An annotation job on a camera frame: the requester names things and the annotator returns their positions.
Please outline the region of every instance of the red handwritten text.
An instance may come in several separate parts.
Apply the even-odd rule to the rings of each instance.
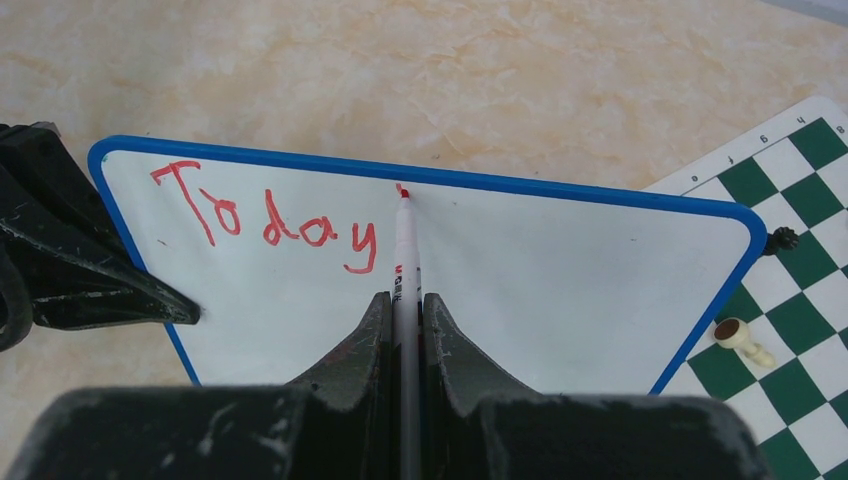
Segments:
[[[312,227],[321,227],[321,237],[319,237],[318,240],[312,240],[309,238],[309,235],[306,234],[306,232],[308,232]],[[328,220],[327,217],[313,218],[312,220],[304,223],[300,226],[300,235],[303,236],[303,241],[313,247],[323,246],[324,242],[326,242],[328,238],[333,240],[339,238],[336,232],[333,231],[333,226],[330,224],[330,220]]]
[[[277,211],[277,206],[274,205],[274,196],[271,194],[271,190],[265,189],[265,210],[268,211],[268,218],[270,219],[270,223],[265,227],[265,231],[262,232],[262,237],[265,238],[265,241],[270,243],[273,246],[277,246],[280,243],[280,239],[283,235],[291,238],[292,240],[297,240],[300,238],[300,235],[296,233],[291,233],[288,228],[286,228],[285,222],[280,217],[280,212]]]
[[[161,186],[163,181],[162,177],[168,174],[174,175],[174,179],[177,181],[177,185],[182,192],[183,198],[185,198],[192,213],[194,213],[194,216],[197,217],[197,220],[203,227],[203,231],[206,233],[206,238],[209,241],[209,244],[214,247],[216,243],[215,236],[212,234],[212,228],[210,228],[209,223],[197,207],[188,186],[186,186],[185,179],[183,178],[181,169],[187,167],[201,170],[200,162],[193,160],[181,160],[169,163],[168,166],[158,170],[154,170],[150,173],[150,176],[153,177],[153,180],[157,185]],[[236,203],[225,198],[216,198],[203,188],[197,188],[197,191],[200,192],[206,200],[212,203],[221,228],[230,235],[240,235],[242,232],[242,225],[236,210]],[[283,221],[282,215],[280,215],[277,205],[274,203],[273,193],[267,188],[265,189],[265,211],[268,214],[268,224],[262,231],[262,238],[271,246],[277,246],[284,236],[288,237],[290,240],[303,240],[307,245],[316,248],[323,247],[329,240],[337,240],[339,238],[339,235],[335,232],[335,230],[333,230],[333,224],[326,216],[307,220],[300,226],[300,228],[298,228],[297,231],[299,234],[289,230],[286,223]],[[353,268],[348,264],[344,264],[344,269],[350,273],[360,275],[371,273],[374,270],[374,262],[377,258],[377,233],[375,231],[374,224],[368,224],[365,228],[365,234],[362,235],[362,238],[360,239],[359,224],[354,223],[351,228],[351,236],[351,247],[355,253],[360,253],[366,248],[368,249],[368,263],[362,268]]]
[[[371,247],[368,250],[368,265],[365,268],[350,268],[349,265],[345,264],[345,270],[350,273],[371,273],[371,270],[374,270],[374,259],[377,258],[377,234],[374,233],[374,224],[369,223],[365,228],[365,236],[362,237],[362,241],[357,240],[359,238],[359,224],[353,224],[353,251],[361,252],[365,249],[365,247]]]
[[[218,200],[212,195],[206,193],[206,190],[202,188],[198,188],[198,190],[200,190],[201,195],[206,197],[207,200],[215,205],[215,215],[218,217],[218,222],[221,224],[221,227],[230,235],[238,235],[241,233],[241,224],[238,221],[238,214],[236,213],[236,202],[231,202],[230,200]],[[233,228],[227,226],[227,222],[224,221],[222,210],[229,212],[230,216],[233,218]]]
[[[183,181],[182,175],[180,175],[180,169],[184,167],[192,167],[200,170],[200,162],[195,162],[192,160],[181,160],[179,162],[169,163],[167,167],[160,168],[159,170],[154,170],[150,172],[150,176],[153,177],[153,180],[156,182],[156,185],[162,185],[162,176],[167,175],[169,173],[174,174],[174,178],[177,180],[177,183],[180,186],[180,190],[183,192],[183,197],[185,197],[186,202],[188,202],[188,206],[191,207],[191,211],[194,212],[194,216],[200,221],[200,224],[203,225],[203,231],[206,232],[206,238],[209,239],[209,243],[214,247],[215,246],[215,237],[212,236],[212,230],[209,229],[209,225],[206,223],[206,220],[203,219],[203,215],[200,214],[200,210],[197,209],[197,205],[195,205],[194,200],[191,199],[191,195],[188,193],[188,188],[185,186],[185,182]]]

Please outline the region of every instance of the white chess piece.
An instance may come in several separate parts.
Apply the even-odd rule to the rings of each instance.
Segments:
[[[767,352],[759,343],[751,341],[751,330],[748,328],[748,324],[738,318],[722,320],[716,326],[713,338],[720,347],[738,348],[745,355],[745,358],[761,367],[774,368],[777,365],[774,355]]]

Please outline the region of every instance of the white board surface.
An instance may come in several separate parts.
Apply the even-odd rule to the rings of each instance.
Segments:
[[[203,308],[198,325],[176,326],[203,384],[286,382],[350,333],[372,296],[391,287],[397,180],[413,199],[424,292],[441,294],[472,341],[542,392],[661,389],[764,238],[761,222],[732,204],[602,189],[569,194],[593,201],[550,198],[409,181],[509,185],[494,177],[385,167],[394,178],[372,178],[267,165],[286,164],[288,154],[170,145],[107,139],[90,162],[132,253]],[[180,161],[197,162],[179,170],[197,213],[173,172],[161,170]],[[368,175],[383,168],[363,165]],[[516,182],[524,183],[512,191],[579,190]],[[266,240],[275,238],[266,189],[301,238]],[[237,228],[225,210],[221,224],[207,195],[235,204]],[[663,210],[594,203],[610,198]],[[336,238],[311,246],[299,228],[312,221],[306,235],[318,243],[323,218]],[[363,238],[369,224],[373,242]],[[369,272],[348,271],[368,270],[374,247]]]

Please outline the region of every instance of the chess piece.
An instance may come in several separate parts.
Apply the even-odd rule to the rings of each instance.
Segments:
[[[713,338],[722,348],[738,348],[745,358],[765,368],[774,368],[777,362],[759,343],[751,341],[748,324],[738,318],[722,320],[713,332]]]
[[[789,227],[780,227],[769,233],[763,256],[774,255],[780,250],[792,250],[798,246],[798,234]]]

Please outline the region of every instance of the beige marble surface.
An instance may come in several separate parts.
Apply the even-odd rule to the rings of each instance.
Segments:
[[[757,0],[4,0],[0,122],[642,188],[819,94],[848,29]],[[52,398],[187,381],[161,326],[0,353],[0,471]]]

